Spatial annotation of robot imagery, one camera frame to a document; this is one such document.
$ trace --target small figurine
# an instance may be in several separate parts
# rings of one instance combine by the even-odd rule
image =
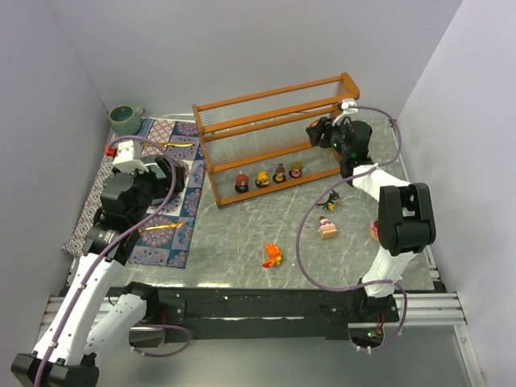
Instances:
[[[283,164],[277,165],[276,173],[273,174],[273,180],[277,184],[287,180],[287,178],[285,177],[285,168],[283,168]]]
[[[333,238],[337,235],[337,227],[324,216],[319,218],[319,234],[321,239]]]
[[[303,163],[301,161],[296,161],[295,163],[290,165],[290,169],[289,169],[290,177],[292,177],[293,179],[297,179],[297,178],[301,177],[302,174],[303,174]]]
[[[261,171],[258,173],[258,177],[255,180],[255,184],[258,188],[265,188],[268,186],[269,180],[268,180],[268,173],[265,171]]]
[[[377,242],[379,242],[379,239],[378,239],[378,221],[373,223],[371,225],[371,227],[369,228],[369,235],[371,236],[372,240],[376,240]]]
[[[328,196],[328,200],[324,203],[317,203],[318,206],[322,206],[322,208],[327,208],[330,211],[333,211],[337,204],[340,203],[339,193],[334,191],[333,189],[330,192],[330,196]]]
[[[268,260],[265,260],[264,264],[262,264],[264,268],[270,268],[275,264],[281,263],[281,249],[278,246],[273,243],[266,244],[265,251],[267,252]]]
[[[235,179],[235,191],[244,194],[249,191],[249,177],[241,173]]]

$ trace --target table surface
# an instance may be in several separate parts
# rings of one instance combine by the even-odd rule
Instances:
[[[373,135],[370,153],[377,162],[395,153],[392,129],[386,120],[367,120]],[[304,173],[316,173],[338,166],[328,149],[307,151],[267,160],[255,165],[215,175],[222,197],[235,194],[235,176],[242,172],[252,181],[260,170],[273,174],[278,163],[288,169],[301,160]],[[405,179],[402,163],[385,170]],[[209,179],[205,180],[197,221],[185,269],[127,264],[113,284],[123,287],[131,281],[160,287],[232,288],[313,288],[302,275],[295,256],[298,225],[310,204],[340,176],[299,185],[219,209],[215,205]],[[308,273],[319,283],[334,287],[355,285],[369,270],[378,242],[369,237],[369,226],[377,219],[377,202],[366,193],[343,184],[336,189],[341,197],[335,211],[316,207],[309,215],[301,237],[301,257]],[[318,218],[327,216],[338,229],[332,239],[321,240]],[[283,262],[263,268],[264,245],[275,243],[283,251]],[[433,290],[427,254],[418,254],[403,273],[402,285],[408,290]]]

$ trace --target cable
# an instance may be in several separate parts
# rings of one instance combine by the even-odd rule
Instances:
[[[400,318],[400,323],[399,325],[397,326],[396,328],[396,331],[393,333],[392,336],[390,336],[383,344],[381,344],[380,346],[378,347],[375,347],[375,348],[372,348],[372,351],[376,351],[378,349],[381,349],[383,347],[385,347],[386,345],[388,345],[389,343],[392,343],[392,341],[394,340],[394,338],[400,334],[400,332],[402,331],[402,328],[403,328],[403,324],[405,323],[405,320],[406,320],[406,304],[407,304],[407,295],[406,295],[406,291],[397,283],[395,282],[392,282],[391,280],[376,280],[376,281],[370,281],[370,282],[365,282],[363,284],[358,284],[358,285],[354,285],[354,286],[349,286],[347,288],[330,288],[328,286],[325,286],[325,285],[322,285],[322,284],[319,284],[314,278],[310,277],[310,275],[308,274],[308,272],[306,271],[305,267],[303,266],[303,263],[301,261],[301,255],[299,253],[299,250],[300,250],[300,244],[301,244],[301,233],[302,233],[302,230],[303,230],[303,226],[305,225],[305,222],[306,222],[306,219],[308,218],[308,215],[310,214],[310,212],[312,212],[312,210],[317,206],[317,203],[319,203],[319,201],[321,199],[323,199],[327,194],[329,194],[331,192],[332,189],[338,187],[339,185],[342,185],[344,183],[347,183],[353,179],[356,179],[357,177],[364,177],[364,176],[367,176],[369,175],[370,173],[373,173],[374,171],[376,171],[378,168],[380,167],[385,167],[386,165],[390,165],[392,164],[394,161],[397,160],[397,158],[400,156],[400,153],[402,151],[402,134],[400,132],[400,128],[399,126],[397,125],[396,123],[396,120],[389,114],[387,113],[386,111],[383,111],[382,109],[377,109],[376,107],[371,107],[371,106],[354,106],[354,108],[356,109],[364,109],[364,110],[373,110],[373,111],[377,111],[378,113],[382,113],[384,116],[386,116],[390,123],[392,124],[393,126],[393,129],[394,129],[394,134],[396,135],[396,140],[397,140],[397,149],[396,149],[396,154],[394,155],[394,157],[391,159],[391,160],[388,160],[388,161],[385,161],[383,163],[379,163],[378,165],[374,165],[372,168],[370,168],[367,172],[364,172],[364,173],[359,173],[358,175],[353,175],[353,176],[349,176],[349,177],[346,177],[345,179],[341,180],[341,181],[338,181],[336,182],[335,184],[333,184],[330,188],[328,188],[326,191],[324,191],[317,199],[314,200],[314,202],[311,204],[310,208],[308,209],[308,211],[303,215],[302,219],[301,219],[301,222],[299,223],[299,227],[298,227],[298,233],[296,234],[296,259],[298,261],[298,266],[299,266],[299,269],[301,270],[301,272],[303,273],[303,275],[305,276],[305,278],[314,286],[322,289],[322,290],[326,290],[327,292],[336,292],[336,293],[343,293],[343,292],[352,292],[354,290],[358,290],[358,289],[363,289],[365,288],[366,286],[370,286],[370,285],[377,285],[377,284],[393,284],[394,286],[396,286],[403,294],[403,313],[402,313],[402,318]]]
[[[142,327],[152,327],[152,328],[163,328],[163,329],[175,329],[176,331],[182,331],[186,333],[186,343],[176,351],[172,351],[169,353],[148,353],[144,352],[139,348],[132,348],[132,350],[136,353],[139,353],[140,355],[146,356],[146,357],[170,357],[178,354],[179,352],[183,352],[186,347],[189,346],[190,342],[192,341],[192,334],[190,331],[184,327],[179,327],[178,325],[165,325],[165,324],[159,324],[159,325],[143,325]]]
[[[108,145],[108,148],[112,148],[116,143],[119,143],[120,141],[126,141],[126,140],[129,140],[129,139],[136,140],[136,141],[143,141],[145,143],[151,144],[154,148],[158,149],[161,153],[163,153],[163,156],[168,161],[168,163],[170,164],[170,168],[171,168],[171,171],[172,171],[172,183],[170,185],[170,190],[168,191],[167,196],[164,198],[164,201],[156,208],[156,210],[152,214],[150,214],[147,218],[143,219],[141,222],[137,223],[136,225],[132,226],[131,228],[125,230],[121,235],[119,235],[118,238],[116,238],[115,240],[113,240],[113,242],[108,244],[104,248],[104,250],[102,250],[101,253],[98,255],[97,259],[92,263],[91,267],[86,272],[86,274],[84,275],[84,277],[83,277],[83,279],[82,279],[82,281],[80,283],[81,286],[75,289],[75,293],[73,294],[72,299],[71,299],[68,307],[66,308],[66,311],[63,314],[63,318],[61,319],[59,325],[56,328],[54,336],[52,337],[50,346],[48,347],[47,351],[45,352],[45,354],[43,356],[43,359],[41,359],[40,366],[38,367],[38,371],[37,371],[37,373],[35,375],[34,387],[40,387],[41,378],[43,376],[43,371],[44,371],[44,368],[45,368],[45,364],[50,359],[50,355],[52,354],[52,351],[54,350],[54,347],[58,343],[60,335],[63,332],[63,330],[64,330],[64,328],[66,326],[66,323],[68,322],[68,320],[70,318],[70,314],[72,313],[73,308],[75,307],[75,305],[77,304],[77,301],[79,300],[79,297],[81,296],[82,290],[85,288],[86,284],[88,283],[88,280],[93,275],[93,273],[94,273],[95,269],[97,268],[97,266],[103,261],[103,259],[106,256],[106,254],[114,246],[116,246],[126,236],[131,234],[133,231],[137,230],[138,227],[143,226],[146,222],[148,222],[149,220],[154,218],[161,210],[163,210],[163,208],[166,206],[167,202],[170,200],[170,198],[173,195],[174,187],[176,186],[176,169],[174,168],[173,159],[156,142],[154,142],[154,141],[152,141],[150,139],[145,139],[144,137],[139,137],[137,135],[123,135],[121,137],[113,139],[110,142],[110,144]]]

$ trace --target pink toy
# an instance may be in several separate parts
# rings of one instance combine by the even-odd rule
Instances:
[[[321,239],[333,238],[337,235],[337,227],[324,216],[319,218],[319,234]]]

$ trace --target orange wooden rack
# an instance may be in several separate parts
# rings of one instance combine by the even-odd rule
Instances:
[[[337,82],[338,92],[336,93],[337,95],[333,97],[323,98],[317,101],[305,102],[295,106],[283,107],[281,109],[265,111],[259,114],[252,114],[237,119],[229,119],[227,121],[219,123],[205,125],[202,121],[201,112],[206,110],[218,109],[229,105],[235,105],[241,102],[249,102],[261,98],[272,97],[278,94],[297,92],[302,89],[309,89]],[[271,192],[276,192],[281,189],[288,189],[296,185],[301,185],[311,181],[316,181],[318,179],[323,179],[324,177],[333,176],[339,173],[339,168],[337,167],[328,169],[323,172],[303,175],[298,179],[288,180],[281,184],[270,185],[262,189],[250,190],[246,193],[238,193],[228,198],[221,198],[218,195],[217,185],[215,184],[214,180],[215,173],[220,173],[228,169],[238,168],[243,165],[272,159],[273,157],[304,151],[306,149],[312,148],[312,146],[307,136],[306,142],[303,144],[297,144],[286,148],[277,149],[271,152],[262,152],[260,154],[256,154],[253,156],[243,157],[238,160],[232,160],[226,163],[213,165],[212,160],[210,159],[210,155],[206,148],[206,143],[210,141],[216,141],[218,139],[226,139],[228,137],[236,135],[243,135],[251,131],[258,131],[268,127],[275,127],[286,123],[293,123],[303,119],[318,117],[325,114],[329,114],[330,116],[336,116],[339,113],[339,110],[337,108],[337,104],[339,102],[346,98],[358,99],[359,97],[360,91],[358,86],[347,73],[342,73],[337,77],[330,77],[318,81],[301,83],[300,85],[292,85],[280,89],[264,91],[262,93],[246,95],[244,97],[231,98],[220,102],[208,103],[206,105],[201,106],[193,105],[193,114],[195,116],[195,121],[198,125],[198,130],[200,133],[200,143],[202,146],[202,150],[204,151],[204,156],[206,158],[206,171],[210,179],[211,188],[214,193],[217,207],[220,208],[228,204],[241,202],[250,198],[255,198],[257,196],[269,194]]]

